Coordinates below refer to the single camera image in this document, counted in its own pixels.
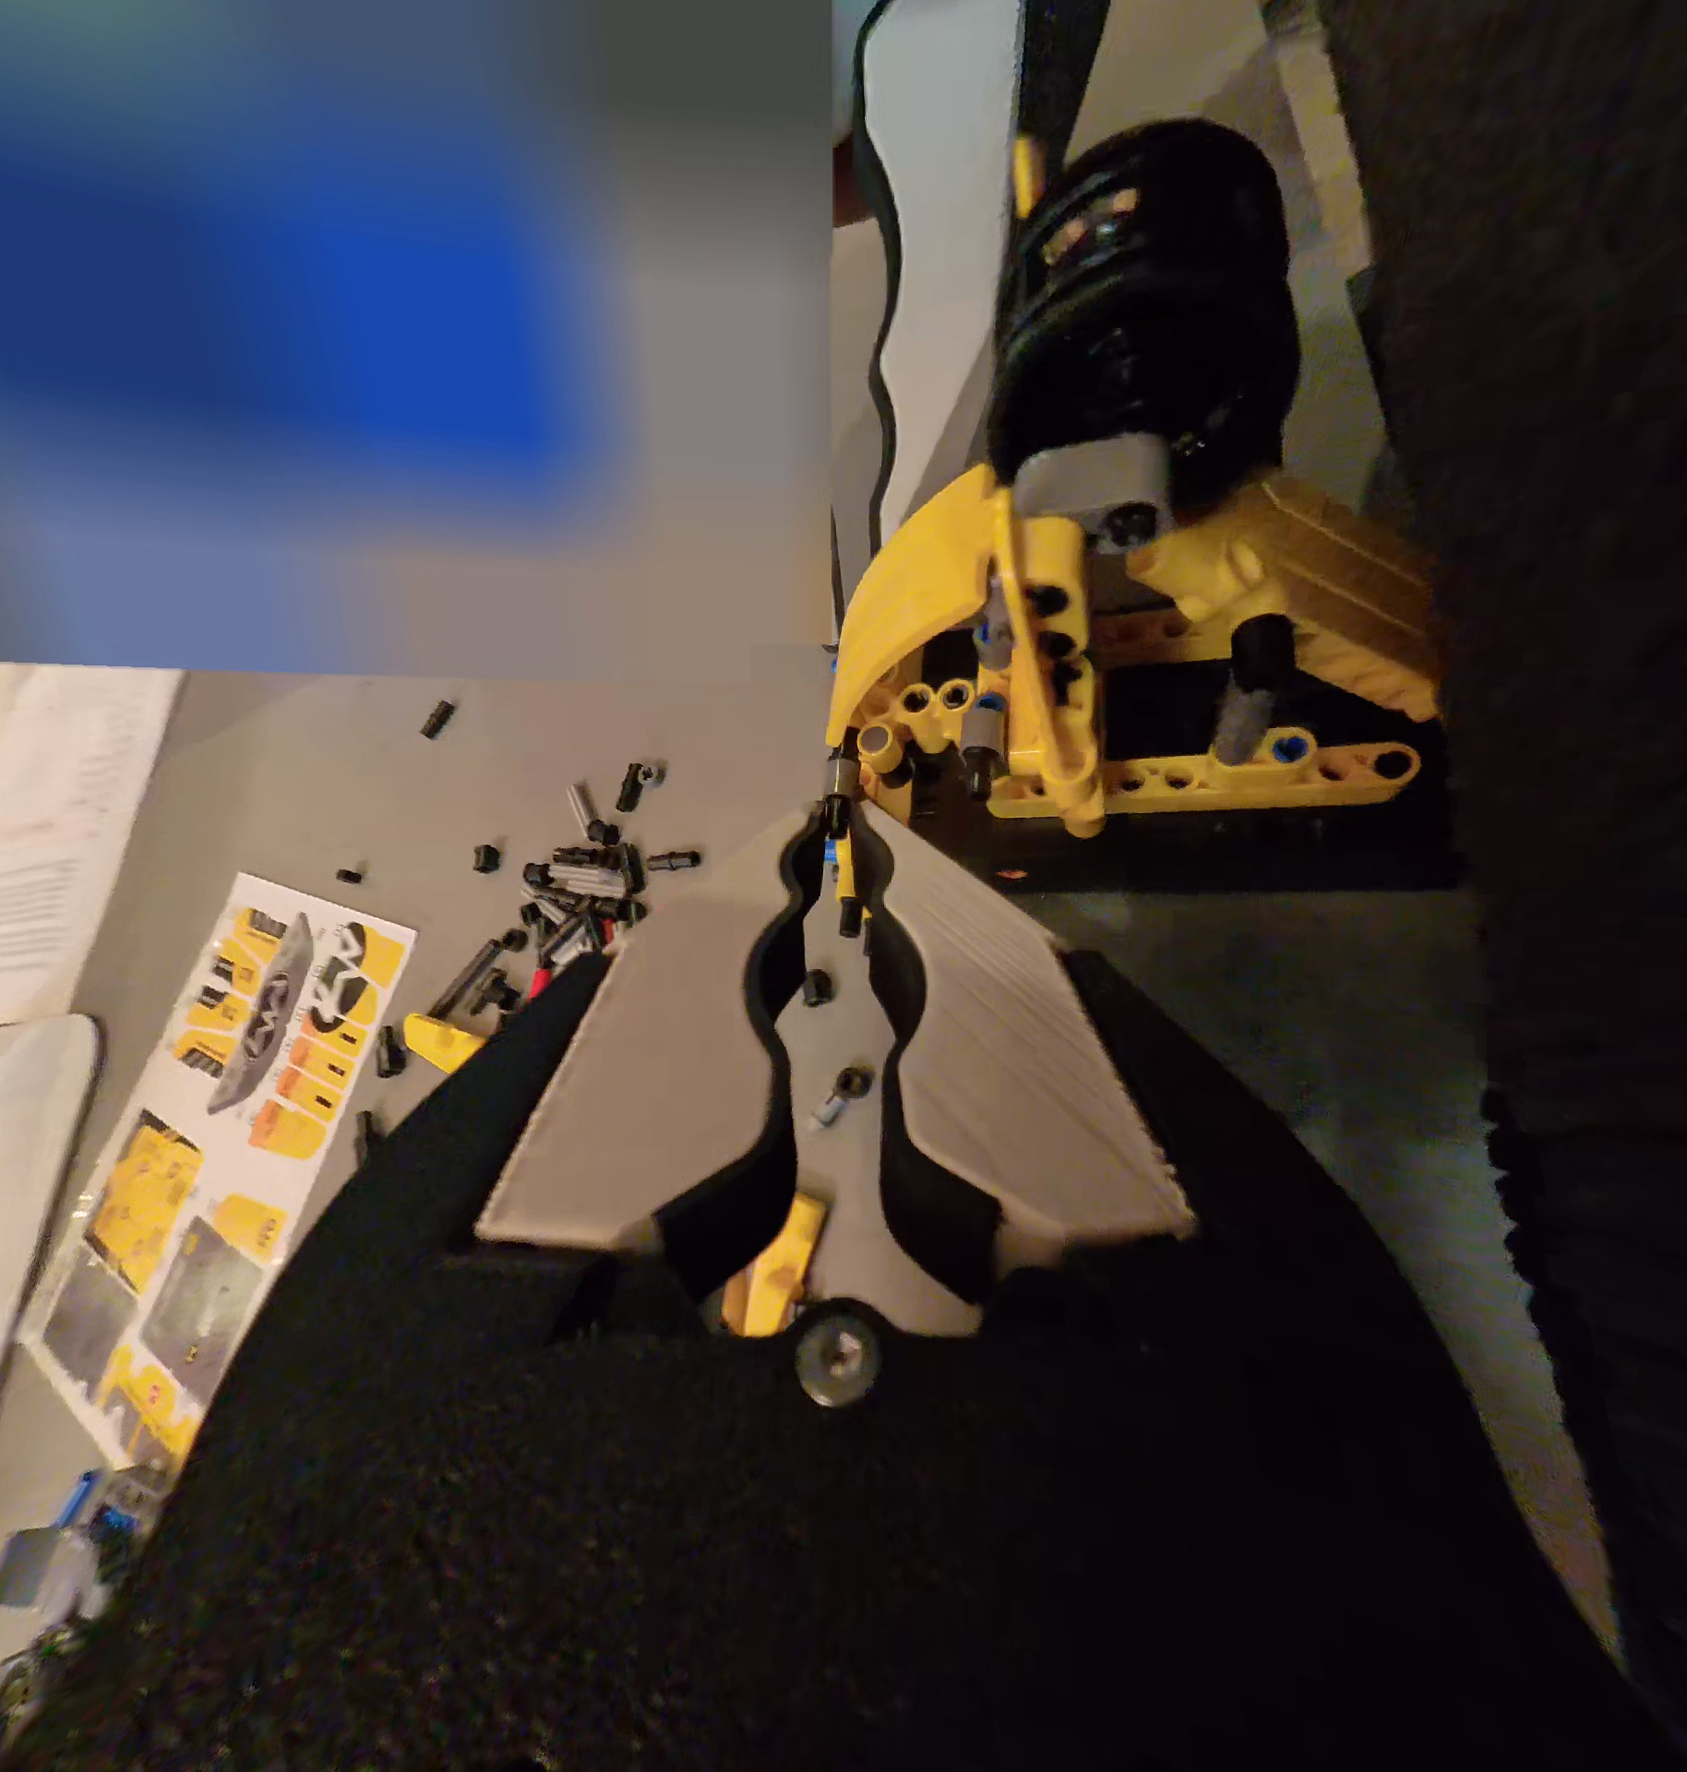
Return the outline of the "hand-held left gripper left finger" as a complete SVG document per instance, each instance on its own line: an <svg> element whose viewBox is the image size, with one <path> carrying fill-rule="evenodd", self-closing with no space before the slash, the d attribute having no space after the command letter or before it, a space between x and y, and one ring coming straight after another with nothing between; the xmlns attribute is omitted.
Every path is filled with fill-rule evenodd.
<svg viewBox="0 0 1687 1772"><path fill-rule="evenodd" d="M812 812L794 808L618 943L480 1246L657 1259L696 1299L768 1247L798 1174L777 1020L810 906Z"/></svg>

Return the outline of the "yellow black sticker sheet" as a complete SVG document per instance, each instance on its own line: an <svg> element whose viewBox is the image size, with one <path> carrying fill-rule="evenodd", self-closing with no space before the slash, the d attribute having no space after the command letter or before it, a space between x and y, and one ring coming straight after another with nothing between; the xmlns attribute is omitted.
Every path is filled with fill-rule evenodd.
<svg viewBox="0 0 1687 1772"><path fill-rule="evenodd" d="M235 876L15 1332L113 1467L190 1454L301 1240L414 943Z"/></svg>

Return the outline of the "pile of mixed brick beams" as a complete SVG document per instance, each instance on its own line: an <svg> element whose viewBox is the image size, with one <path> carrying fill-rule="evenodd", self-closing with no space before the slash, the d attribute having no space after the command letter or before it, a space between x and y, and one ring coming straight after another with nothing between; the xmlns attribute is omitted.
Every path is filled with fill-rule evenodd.
<svg viewBox="0 0 1687 1772"><path fill-rule="evenodd" d="M0 1768L13 1742L41 1711L57 1676L118 1596L166 1506L168 1491L170 1473L163 1463L96 1467L80 1474L54 1519L24 1526L87 1530L98 1546L100 1574L91 1604L54 1626L44 1626L33 1611L0 1607L0 1635L11 1644L0 1654Z"/></svg>

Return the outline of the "person's black knit sweater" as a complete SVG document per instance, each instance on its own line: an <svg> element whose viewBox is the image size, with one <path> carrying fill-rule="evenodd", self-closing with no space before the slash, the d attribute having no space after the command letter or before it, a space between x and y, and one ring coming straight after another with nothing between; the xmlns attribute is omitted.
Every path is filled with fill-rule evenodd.
<svg viewBox="0 0 1687 1772"><path fill-rule="evenodd" d="M1687 1762L1687 2L1320 13L1438 564L1510 1251Z"/></svg>

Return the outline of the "grey curved brick panel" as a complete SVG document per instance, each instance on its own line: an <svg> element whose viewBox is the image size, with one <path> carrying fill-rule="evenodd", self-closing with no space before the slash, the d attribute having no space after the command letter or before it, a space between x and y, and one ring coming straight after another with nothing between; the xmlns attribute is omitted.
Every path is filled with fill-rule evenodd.
<svg viewBox="0 0 1687 1772"><path fill-rule="evenodd" d="M22 1528L0 1554L0 1609L35 1613L44 1628L54 1628L87 1609L98 1576L98 1546L87 1528Z"/></svg>

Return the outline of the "white rounded device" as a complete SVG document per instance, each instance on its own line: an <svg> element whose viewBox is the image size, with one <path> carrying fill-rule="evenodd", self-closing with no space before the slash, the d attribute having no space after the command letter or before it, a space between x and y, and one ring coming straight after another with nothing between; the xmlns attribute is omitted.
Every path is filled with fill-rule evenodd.
<svg viewBox="0 0 1687 1772"><path fill-rule="evenodd" d="M65 1013L0 1026L0 1367L94 1092L102 1035Z"/></svg>

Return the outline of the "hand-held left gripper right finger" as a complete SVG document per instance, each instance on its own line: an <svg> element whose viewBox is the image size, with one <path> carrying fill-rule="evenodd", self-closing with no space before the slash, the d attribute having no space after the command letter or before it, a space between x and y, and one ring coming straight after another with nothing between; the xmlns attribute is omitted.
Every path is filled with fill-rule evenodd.
<svg viewBox="0 0 1687 1772"><path fill-rule="evenodd" d="M892 1028L879 1198L965 1303L1080 1251L1200 1233L1054 936L882 808L851 828L868 982Z"/></svg>

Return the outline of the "yellow brick beam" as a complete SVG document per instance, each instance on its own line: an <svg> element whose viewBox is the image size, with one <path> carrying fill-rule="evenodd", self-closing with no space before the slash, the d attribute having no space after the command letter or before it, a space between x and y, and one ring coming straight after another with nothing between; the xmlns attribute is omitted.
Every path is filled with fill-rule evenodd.
<svg viewBox="0 0 1687 1772"><path fill-rule="evenodd" d="M766 1249L722 1286L720 1319L738 1338L781 1334L809 1295L809 1275L831 1203L798 1192L788 1216Z"/></svg>

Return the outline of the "yellow curved panel with axle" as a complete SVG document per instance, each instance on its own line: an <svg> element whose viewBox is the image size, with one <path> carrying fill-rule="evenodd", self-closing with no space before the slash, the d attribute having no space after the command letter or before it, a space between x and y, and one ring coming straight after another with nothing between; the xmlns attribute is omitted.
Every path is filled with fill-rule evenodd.
<svg viewBox="0 0 1687 1772"><path fill-rule="evenodd" d="M973 803L1010 769L1008 539L1010 493L986 463L967 467L899 524L846 607L822 803L846 939L869 915L851 838L858 803L886 806L903 792L916 751L954 751Z"/></svg>

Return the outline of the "white printed paper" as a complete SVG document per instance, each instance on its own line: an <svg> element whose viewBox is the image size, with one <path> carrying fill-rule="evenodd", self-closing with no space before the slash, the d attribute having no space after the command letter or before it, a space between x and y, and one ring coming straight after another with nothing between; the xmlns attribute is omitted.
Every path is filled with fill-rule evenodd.
<svg viewBox="0 0 1687 1772"><path fill-rule="evenodd" d="M0 1026L70 1009L187 677L0 662Z"/></svg>

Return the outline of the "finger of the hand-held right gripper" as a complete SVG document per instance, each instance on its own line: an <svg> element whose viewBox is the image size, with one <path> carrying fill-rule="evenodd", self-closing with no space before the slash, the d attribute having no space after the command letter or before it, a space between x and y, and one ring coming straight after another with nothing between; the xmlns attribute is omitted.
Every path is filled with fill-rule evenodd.
<svg viewBox="0 0 1687 1772"><path fill-rule="evenodd" d="M1017 2L877 3L855 50L855 147L886 265L868 387L877 552L973 459L991 384L1025 16Z"/></svg>

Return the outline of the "pile of black red pins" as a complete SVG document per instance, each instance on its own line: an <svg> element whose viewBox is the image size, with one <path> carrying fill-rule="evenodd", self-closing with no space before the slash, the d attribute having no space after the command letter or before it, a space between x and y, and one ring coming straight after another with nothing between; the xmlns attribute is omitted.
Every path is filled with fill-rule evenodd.
<svg viewBox="0 0 1687 1772"><path fill-rule="evenodd" d="M633 832L633 819L668 777L665 758L633 758L609 806L585 780L574 780L567 797L583 838L519 865L515 917L478 947L425 1015L438 1022L487 1013L511 1019L569 963L607 950L617 936L644 923L657 882L698 873L705 864L700 847L655 851Z"/></svg>

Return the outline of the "yellow brick vehicle model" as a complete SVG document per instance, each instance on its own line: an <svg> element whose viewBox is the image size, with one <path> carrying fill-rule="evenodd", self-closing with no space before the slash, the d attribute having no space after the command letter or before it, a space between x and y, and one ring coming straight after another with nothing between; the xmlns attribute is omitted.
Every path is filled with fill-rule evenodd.
<svg viewBox="0 0 1687 1772"><path fill-rule="evenodd" d="M1109 816L1379 804L1403 740L1277 720L1300 677L1438 718L1432 568L1281 469L1301 367L1276 169L1231 127L1145 123L1050 179L1010 149L986 459L1010 496L1008 771L986 803Z"/></svg>

